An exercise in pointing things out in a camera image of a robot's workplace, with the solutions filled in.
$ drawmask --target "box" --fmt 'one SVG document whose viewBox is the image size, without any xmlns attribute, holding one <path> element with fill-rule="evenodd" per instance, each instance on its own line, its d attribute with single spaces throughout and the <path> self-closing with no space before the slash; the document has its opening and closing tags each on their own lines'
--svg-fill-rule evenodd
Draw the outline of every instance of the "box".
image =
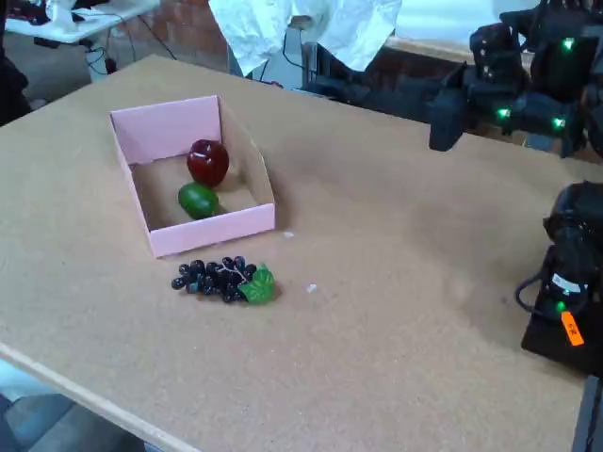
<svg viewBox="0 0 603 452">
<path fill-rule="evenodd" d="M 274 229 L 266 165 L 248 132 L 218 96 L 113 111 L 118 158 L 155 257 Z M 192 220 L 178 190 L 193 182 L 187 153 L 198 139 L 221 141 L 230 168 L 215 191 L 220 213 Z"/>
</svg>

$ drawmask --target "grape bunch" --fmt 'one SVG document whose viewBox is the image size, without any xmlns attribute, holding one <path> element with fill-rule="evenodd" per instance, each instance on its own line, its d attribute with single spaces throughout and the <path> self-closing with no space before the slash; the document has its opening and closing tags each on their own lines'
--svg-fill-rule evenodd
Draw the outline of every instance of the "grape bunch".
<svg viewBox="0 0 603 452">
<path fill-rule="evenodd" d="M 180 276 L 171 282 L 171 288 L 186 288 L 189 294 L 220 295 L 226 303 L 246 301 L 238 288 L 250 283 L 256 270 L 254 264 L 246 265 L 243 256 L 235 259 L 225 257 L 221 264 L 208 262 L 206 265 L 204 261 L 192 261 L 178 268 Z"/>
</svg>

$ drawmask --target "green lime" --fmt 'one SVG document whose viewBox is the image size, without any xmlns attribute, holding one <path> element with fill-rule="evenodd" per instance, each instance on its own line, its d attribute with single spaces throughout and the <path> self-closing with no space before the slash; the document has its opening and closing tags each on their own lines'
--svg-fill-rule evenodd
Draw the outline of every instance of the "green lime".
<svg viewBox="0 0 603 452">
<path fill-rule="evenodd" d="M 218 212 L 218 196 L 210 188 L 191 182 L 178 191 L 178 202 L 193 219 L 212 217 Z"/>
</svg>

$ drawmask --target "green leaf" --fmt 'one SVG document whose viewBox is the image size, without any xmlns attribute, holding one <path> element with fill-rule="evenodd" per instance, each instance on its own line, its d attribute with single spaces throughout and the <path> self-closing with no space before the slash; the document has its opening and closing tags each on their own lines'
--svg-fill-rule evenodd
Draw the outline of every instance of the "green leaf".
<svg viewBox="0 0 603 452">
<path fill-rule="evenodd" d="M 259 268 L 253 273 L 252 281 L 262 284 L 274 284 L 274 275 L 267 268 Z"/>
<path fill-rule="evenodd" d="M 238 288 L 250 304 L 264 304 L 274 298 L 274 284 L 274 276 L 264 266 L 253 273 L 251 282 Z"/>
</svg>

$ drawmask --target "orange label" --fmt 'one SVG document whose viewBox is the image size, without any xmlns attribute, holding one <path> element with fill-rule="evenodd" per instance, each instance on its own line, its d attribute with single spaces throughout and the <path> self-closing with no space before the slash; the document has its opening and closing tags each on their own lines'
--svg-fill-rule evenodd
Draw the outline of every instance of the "orange label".
<svg viewBox="0 0 603 452">
<path fill-rule="evenodd" d="M 578 329 L 578 325 L 576 325 L 576 320 L 574 320 L 572 313 L 563 311 L 562 322 L 563 326 L 565 327 L 565 332 L 567 332 L 569 342 L 572 344 L 572 346 L 576 347 L 584 344 L 584 339 L 582 339 L 582 335 L 580 334 L 580 330 Z"/>
</svg>

